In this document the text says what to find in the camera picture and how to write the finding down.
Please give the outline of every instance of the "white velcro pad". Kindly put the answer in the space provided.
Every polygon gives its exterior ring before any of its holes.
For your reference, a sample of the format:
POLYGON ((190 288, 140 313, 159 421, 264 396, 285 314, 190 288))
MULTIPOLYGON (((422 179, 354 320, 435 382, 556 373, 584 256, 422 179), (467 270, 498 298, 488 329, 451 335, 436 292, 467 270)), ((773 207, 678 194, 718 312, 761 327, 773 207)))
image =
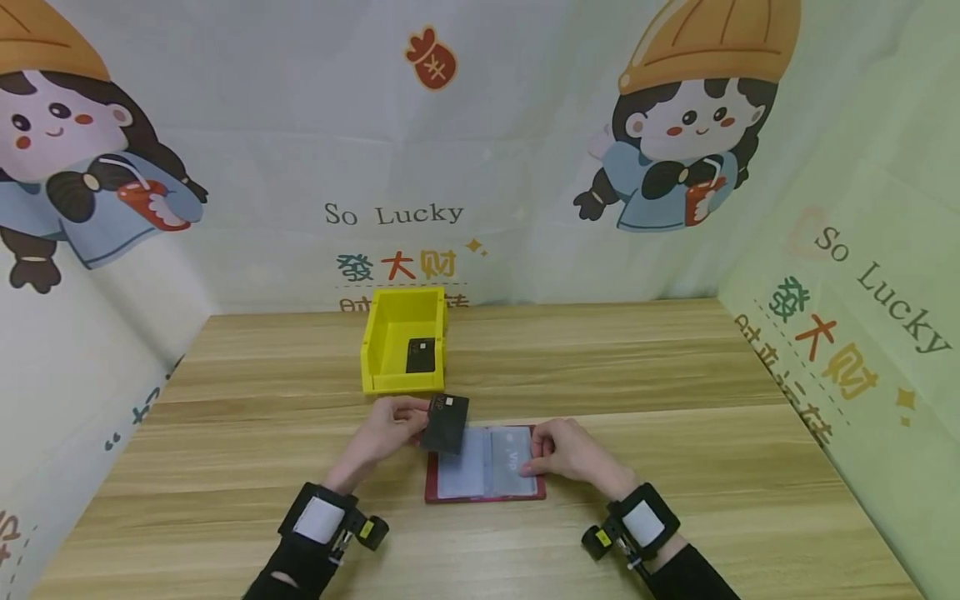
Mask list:
POLYGON ((317 543, 327 543, 337 533, 340 522, 346 513, 320 498, 310 498, 306 508, 300 513, 294 533, 310 538, 317 543))
POLYGON ((623 517, 623 524, 641 546, 650 545, 666 529, 646 501, 640 502, 636 508, 626 514, 623 517))

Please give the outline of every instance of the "printed backdrop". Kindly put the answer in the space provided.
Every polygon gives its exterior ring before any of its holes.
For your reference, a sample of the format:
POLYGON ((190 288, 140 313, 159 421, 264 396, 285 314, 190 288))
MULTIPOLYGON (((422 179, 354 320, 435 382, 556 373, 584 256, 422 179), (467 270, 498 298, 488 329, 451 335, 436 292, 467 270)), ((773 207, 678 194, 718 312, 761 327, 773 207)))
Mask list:
POLYGON ((923 4, 720 294, 931 600, 960 553, 958 17, 923 4))
POLYGON ((0 598, 211 312, 715 293, 914 2, 50 5, 0 0, 0 598))

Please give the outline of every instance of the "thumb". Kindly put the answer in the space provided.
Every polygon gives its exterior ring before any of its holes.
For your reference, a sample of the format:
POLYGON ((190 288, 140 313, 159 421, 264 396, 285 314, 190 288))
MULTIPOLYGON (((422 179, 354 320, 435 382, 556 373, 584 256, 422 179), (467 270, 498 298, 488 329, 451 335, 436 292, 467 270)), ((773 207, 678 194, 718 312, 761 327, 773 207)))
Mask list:
POLYGON ((524 477, 532 477, 534 475, 543 475, 544 473, 553 472, 553 469, 551 468, 551 458, 553 457, 541 456, 540 458, 532 459, 523 467, 520 467, 520 475, 524 477))
POLYGON ((407 437, 417 435, 426 428, 427 417, 423 411, 410 411, 410 418, 404 421, 401 426, 406 430, 407 437))

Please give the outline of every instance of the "yellow plastic bin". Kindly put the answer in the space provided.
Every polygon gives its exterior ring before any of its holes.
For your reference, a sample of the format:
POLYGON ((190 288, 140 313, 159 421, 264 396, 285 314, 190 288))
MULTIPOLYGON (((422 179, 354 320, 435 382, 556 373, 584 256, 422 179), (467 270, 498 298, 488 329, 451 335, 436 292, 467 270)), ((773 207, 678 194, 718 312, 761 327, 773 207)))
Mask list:
POLYGON ((368 395, 442 392, 444 288, 376 290, 360 349, 368 395))

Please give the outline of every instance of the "wood grain surface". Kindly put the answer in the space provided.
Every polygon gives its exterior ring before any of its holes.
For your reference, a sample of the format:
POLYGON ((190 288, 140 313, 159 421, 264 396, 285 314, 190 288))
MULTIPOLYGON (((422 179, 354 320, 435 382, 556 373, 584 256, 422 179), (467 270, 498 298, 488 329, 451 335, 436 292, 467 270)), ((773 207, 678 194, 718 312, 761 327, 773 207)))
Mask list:
MULTIPOLYGON (((363 314, 214 317, 32 598, 238 598, 370 400, 363 314)), ((680 516, 744 600, 915 600, 915 590, 716 300, 453 310, 448 390, 473 423, 575 416, 680 516)), ((649 598, 580 548, 581 484, 542 502, 423 503, 407 448, 357 491, 391 533, 324 598, 649 598)))

